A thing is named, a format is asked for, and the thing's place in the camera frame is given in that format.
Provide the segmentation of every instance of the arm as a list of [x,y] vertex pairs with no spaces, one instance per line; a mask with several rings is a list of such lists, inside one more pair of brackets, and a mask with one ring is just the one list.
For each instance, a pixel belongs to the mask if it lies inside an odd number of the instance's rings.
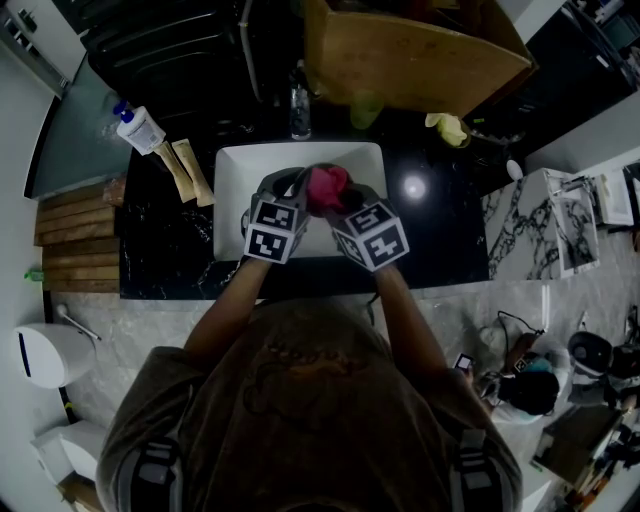
[[447,361],[395,265],[375,273],[398,369],[416,387],[448,369]]
[[193,328],[184,349],[203,368],[211,370],[244,331],[269,268],[267,261],[247,261]]

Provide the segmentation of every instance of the white toilet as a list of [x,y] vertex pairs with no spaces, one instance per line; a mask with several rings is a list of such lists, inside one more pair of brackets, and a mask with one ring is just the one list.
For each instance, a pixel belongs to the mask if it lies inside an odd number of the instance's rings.
[[54,484],[59,484],[73,471],[95,482],[106,435],[106,429],[88,421],[79,421],[51,429],[34,439],[31,446]]
[[22,375],[43,388],[66,386],[89,371],[96,361],[93,341],[68,325],[16,327],[10,346]]

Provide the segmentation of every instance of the white sink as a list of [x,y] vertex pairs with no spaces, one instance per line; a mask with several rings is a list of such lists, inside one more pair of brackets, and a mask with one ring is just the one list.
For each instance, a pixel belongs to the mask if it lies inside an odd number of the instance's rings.
[[[380,146],[371,142],[282,142],[233,146],[218,151],[214,175],[213,254],[218,261],[238,260],[244,253],[240,219],[262,179],[289,167],[316,163],[344,167],[353,181],[387,197]],[[312,218],[294,258],[340,253],[324,219]]]

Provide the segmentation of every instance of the wooden boards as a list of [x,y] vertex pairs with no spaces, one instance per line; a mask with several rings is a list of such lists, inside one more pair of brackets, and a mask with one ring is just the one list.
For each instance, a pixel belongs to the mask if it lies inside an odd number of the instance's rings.
[[120,291],[116,209],[106,202],[109,197],[104,196],[105,184],[102,183],[39,204],[34,244],[43,247],[45,290]]

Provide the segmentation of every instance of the floor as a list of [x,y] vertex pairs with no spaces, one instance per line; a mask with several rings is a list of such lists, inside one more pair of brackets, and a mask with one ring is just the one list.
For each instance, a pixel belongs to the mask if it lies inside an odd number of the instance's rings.
[[[491,325],[499,310],[521,316],[532,327],[548,327],[548,336],[567,343],[583,312],[589,329],[613,344],[622,341],[631,304],[640,304],[640,255],[631,248],[630,235],[599,234],[600,266],[557,281],[482,282],[414,290],[413,294],[447,359],[453,363],[465,350],[479,347],[478,329]],[[96,344],[95,369],[67,387],[76,413],[108,426],[149,351],[157,345],[182,346],[191,328],[212,301],[130,301],[117,295],[54,293],[54,304],[64,302],[70,314],[103,339]],[[543,295],[548,308],[543,309]],[[339,300],[365,315],[370,296]],[[375,325],[386,328],[380,301],[374,303]],[[526,464],[535,451],[544,425],[556,414],[528,427],[500,426],[516,457]]]

